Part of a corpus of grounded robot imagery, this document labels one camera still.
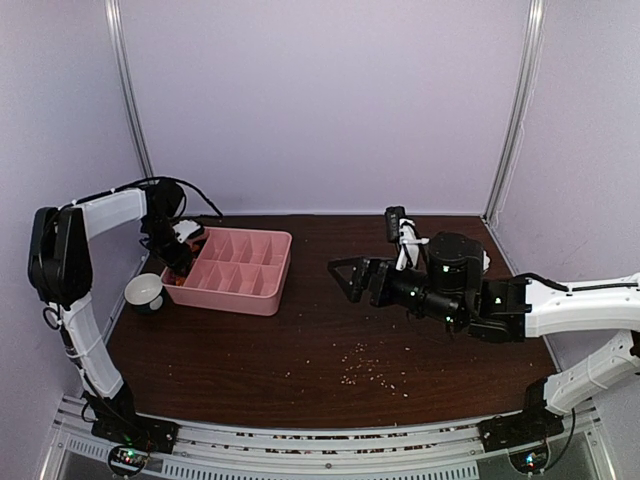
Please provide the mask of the black argyle red orange sock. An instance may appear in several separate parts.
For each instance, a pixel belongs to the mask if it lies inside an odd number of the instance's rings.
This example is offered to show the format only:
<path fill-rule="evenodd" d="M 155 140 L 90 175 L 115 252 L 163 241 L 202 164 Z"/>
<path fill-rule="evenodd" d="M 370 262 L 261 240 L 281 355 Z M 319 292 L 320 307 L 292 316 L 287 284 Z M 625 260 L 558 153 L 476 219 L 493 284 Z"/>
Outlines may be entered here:
<path fill-rule="evenodd" d="M 205 244 L 206 244 L 206 240 L 199 240 L 199 241 L 193 241 L 193 242 L 187 243 L 187 245 L 190 248 L 190 251 L 195 255 L 200 254 Z"/>

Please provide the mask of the maroon orange purple striped sock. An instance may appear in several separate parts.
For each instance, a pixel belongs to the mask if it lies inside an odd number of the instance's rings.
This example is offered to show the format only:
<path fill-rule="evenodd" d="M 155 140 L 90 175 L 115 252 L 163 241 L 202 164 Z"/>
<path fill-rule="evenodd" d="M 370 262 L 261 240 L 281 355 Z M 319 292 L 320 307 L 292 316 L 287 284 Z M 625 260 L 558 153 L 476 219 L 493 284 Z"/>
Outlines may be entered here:
<path fill-rule="evenodd" d="M 166 283 L 173 286 L 182 287 L 187 280 L 186 276 L 180 276 L 173 272 L 169 272 L 166 276 Z"/>

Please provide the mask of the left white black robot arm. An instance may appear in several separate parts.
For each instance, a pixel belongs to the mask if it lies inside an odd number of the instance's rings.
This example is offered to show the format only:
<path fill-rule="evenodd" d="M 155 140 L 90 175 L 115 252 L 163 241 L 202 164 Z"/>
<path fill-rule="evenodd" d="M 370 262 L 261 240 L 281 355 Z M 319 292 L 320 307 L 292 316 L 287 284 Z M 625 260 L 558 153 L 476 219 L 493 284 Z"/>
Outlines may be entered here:
<path fill-rule="evenodd" d="M 138 221 L 149 254 L 174 274 L 187 276 L 195 262 L 189 243 L 202 229 L 183 219 L 180 210 L 190 185 L 174 177 L 149 177 L 35 213 L 28 278 L 45 305 L 45 322 L 60 333 L 65 354 L 81 378 L 97 437 L 137 448 L 157 447 L 172 442 L 178 427 L 136 412 L 131 388 L 111 360 L 94 317 L 89 243 Z"/>

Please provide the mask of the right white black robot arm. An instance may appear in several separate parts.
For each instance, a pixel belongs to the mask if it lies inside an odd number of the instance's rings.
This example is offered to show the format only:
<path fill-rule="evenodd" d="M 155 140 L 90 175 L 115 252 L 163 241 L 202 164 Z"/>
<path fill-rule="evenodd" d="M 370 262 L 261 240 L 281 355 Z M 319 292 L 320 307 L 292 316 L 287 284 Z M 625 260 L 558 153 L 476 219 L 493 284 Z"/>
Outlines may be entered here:
<path fill-rule="evenodd" d="M 576 365 L 528 386 L 521 412 L 484 421 L 488 440 L 514 433 L 530 442 L 556 435 L 582 401 L 639 371 L 639 277 L 559 283 L 534 273 L 487 280 L 482 244 L 462 234 L 430 239 L 396 235 L 396 259 L 351 257 L 327 269 L 347 299 L 370 294 L 375 307 L 402 306 L 450 333 L 489 343 L 520 342 L 563 332 L 613 330 L 615 336 Z"/>

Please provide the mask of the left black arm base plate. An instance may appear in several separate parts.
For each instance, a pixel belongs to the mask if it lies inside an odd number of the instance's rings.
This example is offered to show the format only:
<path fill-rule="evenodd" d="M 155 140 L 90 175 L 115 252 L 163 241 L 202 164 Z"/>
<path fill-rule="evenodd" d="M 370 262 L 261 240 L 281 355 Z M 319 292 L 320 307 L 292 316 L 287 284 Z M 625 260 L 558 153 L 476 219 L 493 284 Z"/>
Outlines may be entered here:
<path fill-rule="evenodd" d="M 171 454 L 179 426 L 168 420 L 137 417 L 133 424 L 103 417 L 91 427 L 93 436 L 145 452 Z"/>

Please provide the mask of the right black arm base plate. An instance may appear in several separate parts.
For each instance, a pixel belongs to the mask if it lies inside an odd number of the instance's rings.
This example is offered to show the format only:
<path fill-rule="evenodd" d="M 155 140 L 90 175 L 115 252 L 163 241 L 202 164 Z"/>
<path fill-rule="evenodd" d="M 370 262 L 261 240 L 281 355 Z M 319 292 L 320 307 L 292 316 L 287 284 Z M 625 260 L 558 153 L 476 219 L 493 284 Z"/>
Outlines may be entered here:
<path fill-rule="evenodd" d="M 563 418 L 547 410 L 523 410 L 477 424 L 485 452 L 511 449 L 542 441 L 564 431 Z"/>

